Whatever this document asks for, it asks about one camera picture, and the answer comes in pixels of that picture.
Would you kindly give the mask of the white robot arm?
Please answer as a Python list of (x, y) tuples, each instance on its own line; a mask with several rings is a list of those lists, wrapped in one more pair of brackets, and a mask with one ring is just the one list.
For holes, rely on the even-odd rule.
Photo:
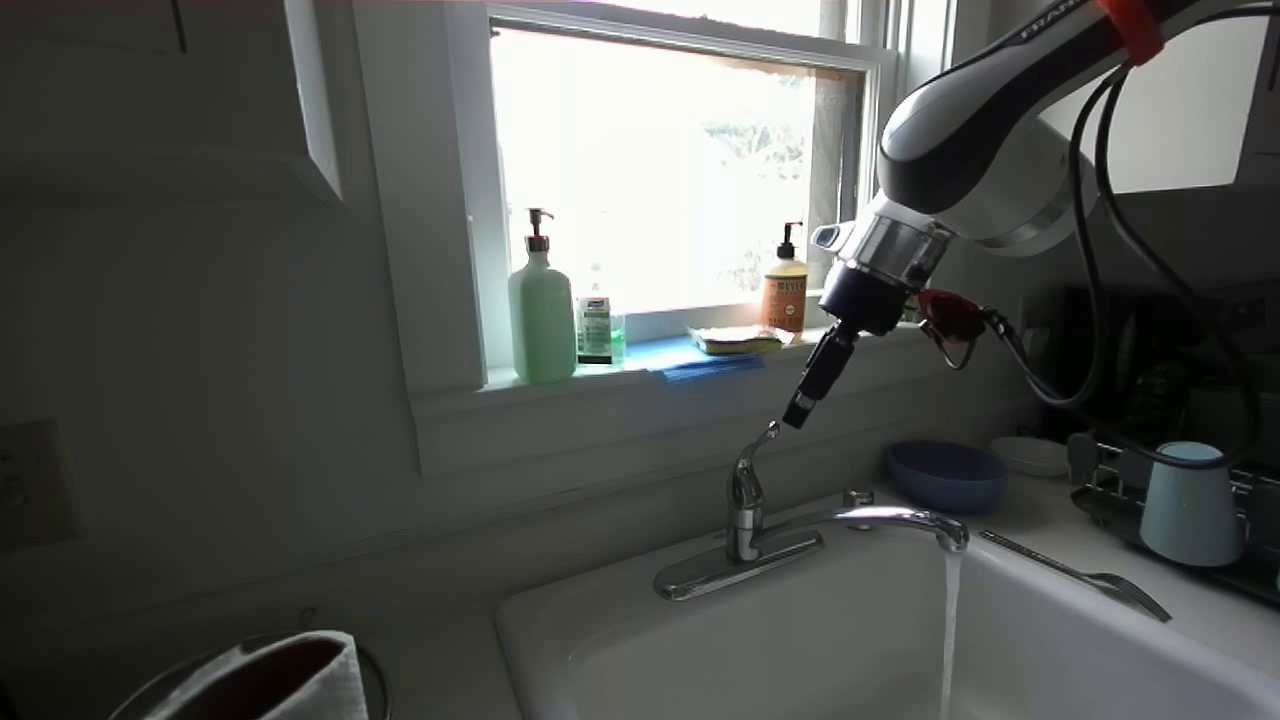
[(914, 292), (953, 246), (1041, 250), (1071, 208), (1076, 152), (1041, 113), (1101, 71), (1156, 62), (1211, 20), (1266, 13), (1266, 0), (1054, 0), (973, 62), (914, 87), (890, 115), (881, 192), (827, 226), (833, 271), (819, 336), (780, 422), (806, 430), (865, 334), (897, 329)]

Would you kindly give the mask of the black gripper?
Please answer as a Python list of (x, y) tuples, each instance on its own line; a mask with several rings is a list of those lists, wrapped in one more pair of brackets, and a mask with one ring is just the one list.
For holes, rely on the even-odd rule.
[(783, 425), (806, 430), (814, 409), (838, 389), (855, 353), (855, 336), (883, 336), (905, 316), (914, 292), (944, 262), (953, 231), (890, 198), (878, 198), (845, 226), (819, 226), (814, 246), (827, 258), (819, 310), (838, 321), (814, 349)]

